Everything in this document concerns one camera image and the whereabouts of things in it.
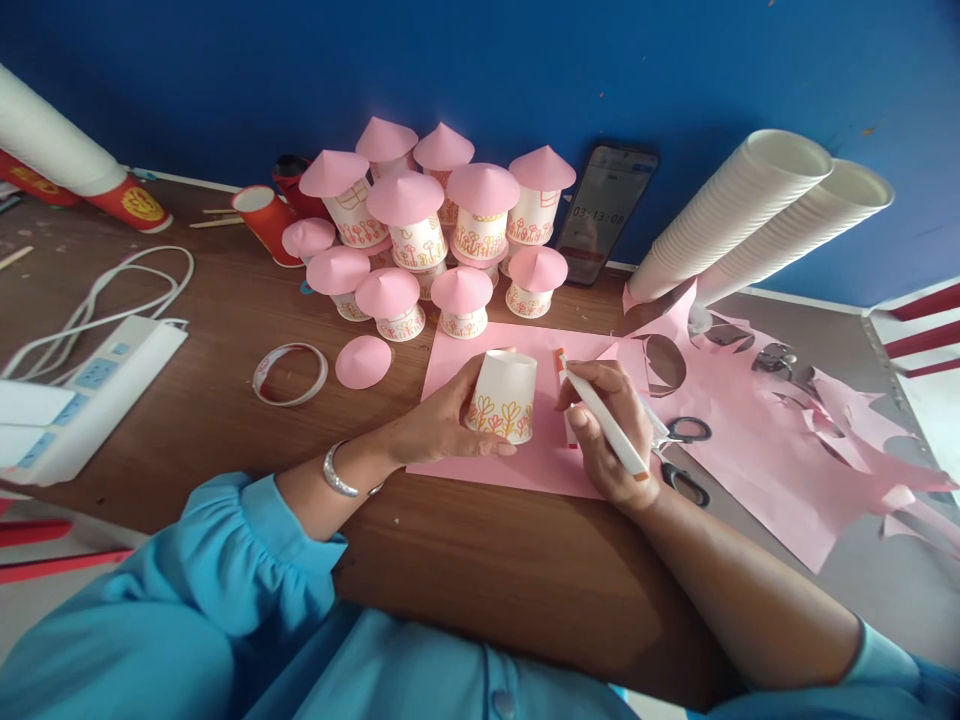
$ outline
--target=tape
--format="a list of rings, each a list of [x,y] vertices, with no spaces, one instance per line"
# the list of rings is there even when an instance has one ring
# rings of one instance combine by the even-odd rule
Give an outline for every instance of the tape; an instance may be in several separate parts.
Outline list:
[[[266,383],[267,376],[270,374],[270,368],[273,367],[273,364],[277,360],[282,358],[287,353],[296,352],[298,350],[306,350],[307,352],[312,352],[317,356],[317,361],[320,363],[320,372],[317,373],[316,382],[314,382],[313,387],[311,387],[298,398],[294,398],[293,400],[285,400],[283,402],[271,400],[263,393],[263,385]],[[323,353],[317,350],[313,345],[307,345],[306,343],[289,343],[287,345],[281,345],[276,350],[271,350],[270,353],[260,361],[260,364],[257,365],[257,370],[253,374],[253,391],[257,394],[257,397],[267,405],[273,405],[274,407],[294,407],[295,405],[302,405],[320,392],[320,388],[322,388],[323,384],[327,381],[327,372],[327,359],[323,356]]]

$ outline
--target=smartphone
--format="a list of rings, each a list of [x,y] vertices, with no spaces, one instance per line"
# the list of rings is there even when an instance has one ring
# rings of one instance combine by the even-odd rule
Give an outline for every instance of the smartphone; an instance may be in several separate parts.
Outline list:
[[[594,147],[556,244],[570,266],[567,283],[597,281],[659,164],[654,148]]]

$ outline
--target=white power strip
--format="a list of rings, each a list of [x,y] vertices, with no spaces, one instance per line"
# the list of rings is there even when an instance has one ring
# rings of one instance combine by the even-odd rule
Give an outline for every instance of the white power strip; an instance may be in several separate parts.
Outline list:
[[[187,333],[131,315],[64,384],[76,397],[0,478],[19,485],[73,480],[167,364]]]

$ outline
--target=hand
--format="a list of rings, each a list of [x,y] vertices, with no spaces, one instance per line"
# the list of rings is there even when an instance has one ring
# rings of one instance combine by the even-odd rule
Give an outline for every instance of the hand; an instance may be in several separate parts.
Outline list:
[[[610,413],[623,428],[640,457],[650,465],[650,439],[653,427],[637,399],[637,391],[620,363],[615,360],[567,363],[567,371],[589,381]],[[556,410],[565,412],[583,450],[583,467],[600,494],[621,510],[649,507],[660,493],[660,482],[649,474],[637,482],[610,448],[600,423],[586,407],[570,407],[580,396],[567,380],[560,388]]]
[[[483,357],[481,354],[471,358],[450,382],[403,417],[376,431],[398,467],[445,457],[508,457],[517,452],[499,435],[474,432],[460,423],[463,407],[473,396]]]

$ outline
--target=white cable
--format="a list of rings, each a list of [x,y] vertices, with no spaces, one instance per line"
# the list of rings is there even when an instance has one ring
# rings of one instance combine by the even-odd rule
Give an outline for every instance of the white cable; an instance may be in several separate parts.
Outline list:
[[[143,265],[133,265],[134,260],[139,260],[145,255],[150,253],[157,252],[159,250],[179,250],[184,255],[187,256],[187,272],[184,273],[183,279],[180,282],[177,282],[174,278],[167,275],[165,272],[156,270],[154,268],[144,267]],[[43,353],[39,360],[34,363],[33,367],[18,378],[12,378],[15,380],[33,380],[40,375],[45,375],[49,372],[52,372],[63,365],[66,362],[67,358],[70,356],[70,351],[73,350],[74,344],[77,342],[77,339],[80,337],[80,333],[90,328],[97,327],[99,325],[105,325],[115,320],[121,320],[130,315],[136,315],[137,313],[143,312],[144,310],[149,310],[151,308],[156,308],[153,313],[150,315],[151,318],[157,319],[163,312],[166,310],[170,303],[177,299],[177,296],[183,292],[183,289],[190,282],[190,279],[193,277],[193,269],[195,263],[193,260],[193,255],[191,255],[187,250],[184,250],[182,247],[176,245],[160,245],[154,248],[148,248],[142,250],[138,253],[135,253],[128,257],[126,260],[121,262],[114,268],[107,270],[100,277],[97,278],[96,282],[93,283],[93,287],[90,288],[90,292],[87,294],[87,297],[84,298],[83,302],[74,310],[73,314],[70,316],[70,319],[67,320],[66,325],[63,326],[63,330],[53,335],[47,335],[33,342],[27,343],[22,348],[20,348],[16,354],[11,358],[10,362],[6,364],[3,368],[3,372],[0,372],[0,379],[11,379],[14,371],[23,362],[23,359],[36,348],[46,345],[47,343],[52,343],[49,348]],[[123,312],[116,313],[110,317],[102,318],[100,320],[90,321],[90,318],[93,317],[94,310],[97,304],[97,296],[103,291],[103,289],[110,284],[110,281],[113,280],[117,275],[119,275],[124,270],[142,270],[144,272],[151,273],[153,275],[159,275],[164,280],[170,283],[170,289],[161,295],[155,300],[140,305],[139,307],[132,308],[130,310],[124,310]],[[168,323],[177,323],[186,325],[186,320],[178,320],[175,318],[165,319],[162,322]],[[53,355],[60,351],[59,357],[54,361],[50,362],[50,358]],[[76,368],[60,375],[58,378],[53,380],[51,385],[58,385],[65,380],[67,380],[73,373],[76,372]]]

